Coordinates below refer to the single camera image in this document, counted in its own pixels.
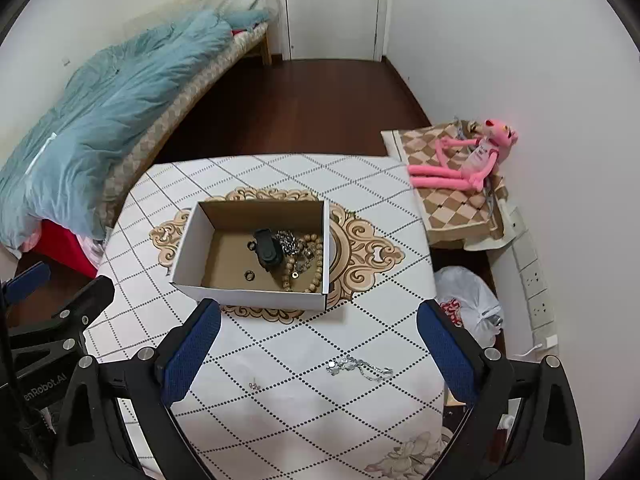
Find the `red bedding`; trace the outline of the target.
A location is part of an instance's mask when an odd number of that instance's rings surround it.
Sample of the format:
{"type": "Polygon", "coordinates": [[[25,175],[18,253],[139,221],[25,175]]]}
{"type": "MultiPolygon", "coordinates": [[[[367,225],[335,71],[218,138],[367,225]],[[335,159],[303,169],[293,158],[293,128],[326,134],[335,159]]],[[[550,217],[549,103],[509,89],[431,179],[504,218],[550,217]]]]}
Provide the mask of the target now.
{"type": "Polygon", "coordinates": [[[98,274],[96,264],[87,257],[77,236],[50,220],[39,223],[36,232],[21,244],[20,251],[46,256],[87,278],[98,274]]]}

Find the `white plastic bag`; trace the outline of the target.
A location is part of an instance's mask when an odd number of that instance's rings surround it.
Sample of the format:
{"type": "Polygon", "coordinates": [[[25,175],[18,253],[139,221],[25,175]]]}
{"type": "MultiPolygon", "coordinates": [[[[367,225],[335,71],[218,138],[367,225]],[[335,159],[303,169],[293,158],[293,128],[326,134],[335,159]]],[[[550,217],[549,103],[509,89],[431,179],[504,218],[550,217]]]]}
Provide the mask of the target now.
{"type": "Polygon", "coordinates": [[[502,329],[503,308],[486,283],[463,266],[445,266],[434,278],[436,301],[451,322],[482,348],[492,347],[502,329]]]}

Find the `white power strip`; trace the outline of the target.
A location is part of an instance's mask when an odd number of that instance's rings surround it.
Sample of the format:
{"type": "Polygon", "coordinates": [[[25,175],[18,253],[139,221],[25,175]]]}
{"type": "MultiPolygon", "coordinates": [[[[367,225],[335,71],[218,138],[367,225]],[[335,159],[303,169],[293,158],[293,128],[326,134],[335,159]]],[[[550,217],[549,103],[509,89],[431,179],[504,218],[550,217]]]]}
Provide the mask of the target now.
{"type": "Polygon", "coordinates": [[[509,247],[521,281],[532,332],[532,348],[521,354],[521,357],[525,358],[535,353],[551,351],[558,345],[559,336],[555,328],[555,312],[550,290],[540,266],[532,234],[518,206],[510,212],[510,227],[514,237],[509,247]]]}

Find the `white cardboard box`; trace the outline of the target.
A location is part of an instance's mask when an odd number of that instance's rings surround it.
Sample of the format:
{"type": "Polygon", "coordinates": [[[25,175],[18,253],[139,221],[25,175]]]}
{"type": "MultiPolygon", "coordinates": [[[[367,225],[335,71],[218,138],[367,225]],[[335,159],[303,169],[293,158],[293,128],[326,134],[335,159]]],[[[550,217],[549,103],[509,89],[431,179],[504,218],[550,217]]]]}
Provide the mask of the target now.
{"type": "Polygon", "coordinates": [[[329,297],[330,205],[325,200],[203,200],[189,211],[169,283],[222,306],[323,311],[329,297]],[[247,243],[270,229],[284,260],[272,272],[247,243]]]}

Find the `blue duvet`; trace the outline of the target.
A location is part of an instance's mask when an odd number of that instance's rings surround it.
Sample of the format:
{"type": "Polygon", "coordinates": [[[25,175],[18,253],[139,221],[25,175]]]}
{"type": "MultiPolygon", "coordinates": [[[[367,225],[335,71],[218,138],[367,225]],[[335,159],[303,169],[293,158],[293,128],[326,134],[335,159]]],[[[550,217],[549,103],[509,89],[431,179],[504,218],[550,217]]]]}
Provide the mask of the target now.
{"type": "Polygon", "coordinates": [[[2,245],[24,252],[44,220],[104,240],[126,158],[234,32],[268,18],[265,10],[190,12],[89,58],[1,169],[2,245]]]}

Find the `brown checkered cushion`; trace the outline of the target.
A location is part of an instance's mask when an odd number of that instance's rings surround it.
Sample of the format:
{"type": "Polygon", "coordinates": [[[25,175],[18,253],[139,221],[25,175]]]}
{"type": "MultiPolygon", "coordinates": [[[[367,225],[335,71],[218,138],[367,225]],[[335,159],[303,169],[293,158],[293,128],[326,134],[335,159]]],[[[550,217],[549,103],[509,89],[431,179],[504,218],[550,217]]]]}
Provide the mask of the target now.
{"type": "MultiPolygon", "coordinates": [[[[406,169],[410,164],[437,164],[433,141],[441,133],[470,136],[471,122],[456,118],[444,124],[413,130],[381,133],[387,154],[406,169]]],[[[430,244],[461,247],[468,252],[500,249],[511,243],[511,206],[504,177],[496,171],[482,192],[461,192],[442,188],[413,188],[419,214],[430,244]]]]}

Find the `checkered bed mattress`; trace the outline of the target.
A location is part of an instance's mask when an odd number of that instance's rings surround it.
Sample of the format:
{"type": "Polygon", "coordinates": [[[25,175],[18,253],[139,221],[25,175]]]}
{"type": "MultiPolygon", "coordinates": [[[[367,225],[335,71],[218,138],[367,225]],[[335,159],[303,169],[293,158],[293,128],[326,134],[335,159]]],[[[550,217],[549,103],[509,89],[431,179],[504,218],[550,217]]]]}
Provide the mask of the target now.
{"type": "Polygon", "coordinates": [[[151,167],[154,158],[186,114],[205,96],[213,84],[241,59],[245,50],[243,32],[250,30],[242,30],[234,35],[228,47],[216,54],[180,89],[178,96],[146,129],[131,152],[110,171],[98,207],[99,219],[105,229],[114,228],[116,217],[124,206],[127,194],[142,174],[151,167]]]}

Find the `pink panther plush toy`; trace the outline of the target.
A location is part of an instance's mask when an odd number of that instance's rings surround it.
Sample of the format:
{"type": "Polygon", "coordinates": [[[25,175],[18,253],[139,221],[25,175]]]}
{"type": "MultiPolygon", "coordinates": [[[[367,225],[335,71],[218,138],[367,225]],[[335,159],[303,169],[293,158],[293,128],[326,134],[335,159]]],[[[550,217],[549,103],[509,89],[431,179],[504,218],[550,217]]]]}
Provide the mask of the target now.
{"type": "Polygon", "coordinates": [[[441,133],[433,141],[437,164],[410,164],[409,181],[414,188],[442,188],[482,192],[485,181],[510,155],[518,132],[498,119],[471,122],[470,136],[441,133]]]}

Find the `white door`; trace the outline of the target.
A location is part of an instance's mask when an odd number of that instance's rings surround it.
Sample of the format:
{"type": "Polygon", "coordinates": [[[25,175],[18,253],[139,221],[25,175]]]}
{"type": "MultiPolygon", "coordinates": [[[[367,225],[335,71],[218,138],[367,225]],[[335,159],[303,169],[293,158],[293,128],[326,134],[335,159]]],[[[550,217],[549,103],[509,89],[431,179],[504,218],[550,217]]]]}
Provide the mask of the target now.
{"type": "Polygon", "coordinates": [[[282,0],[292,61],[382,58],[387,0],[282,0]]]}

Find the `wooden bed frame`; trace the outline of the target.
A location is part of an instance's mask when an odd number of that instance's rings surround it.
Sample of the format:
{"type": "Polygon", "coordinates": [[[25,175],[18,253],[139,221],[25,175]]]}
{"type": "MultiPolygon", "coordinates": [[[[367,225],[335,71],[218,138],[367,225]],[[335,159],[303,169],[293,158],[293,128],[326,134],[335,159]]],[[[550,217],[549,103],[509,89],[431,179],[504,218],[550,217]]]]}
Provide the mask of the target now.
{"type": "Polygon", "coordinates": [[[241,55],[241,60],[249,58],[259,58],[262,66],[272,65],[272,54],[269,43],[268,25],[262,24],[262,28],[255,27],[250,32],[243,32],[245,38],[245,50],[241,55]]]}

